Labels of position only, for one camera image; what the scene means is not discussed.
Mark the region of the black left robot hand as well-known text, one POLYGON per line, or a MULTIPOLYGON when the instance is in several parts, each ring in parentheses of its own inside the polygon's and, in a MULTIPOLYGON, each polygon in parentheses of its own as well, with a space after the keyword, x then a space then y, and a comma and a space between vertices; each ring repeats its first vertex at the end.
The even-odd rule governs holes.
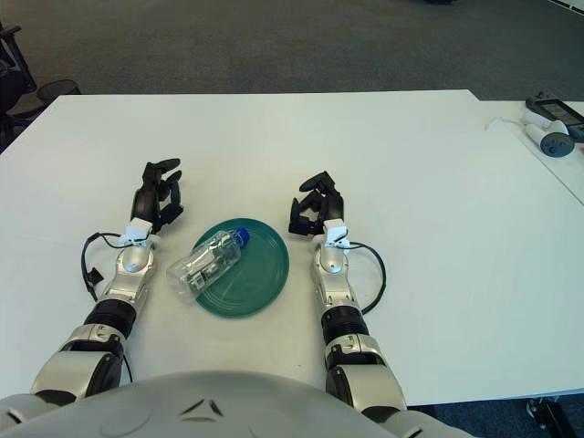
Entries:
POLYGON ((154 235, 183 213, 179 185, 182 172, 176 171, 166 179, 162 178, 180 164, 178 158, 148 162, 142 174, 142 185, 134 194, 130 218, 150 223, 154 235))

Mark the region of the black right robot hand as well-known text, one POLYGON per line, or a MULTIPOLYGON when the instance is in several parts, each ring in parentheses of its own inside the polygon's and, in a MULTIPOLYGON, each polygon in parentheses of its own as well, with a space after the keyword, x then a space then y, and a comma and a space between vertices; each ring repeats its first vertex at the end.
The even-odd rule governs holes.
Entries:
POLYGON ((322 235, 328 220, 344 219, 344 200, 327 172, 321 172, 299 186, 307 195, 293 199, 288 232, 295 235, 322 235))

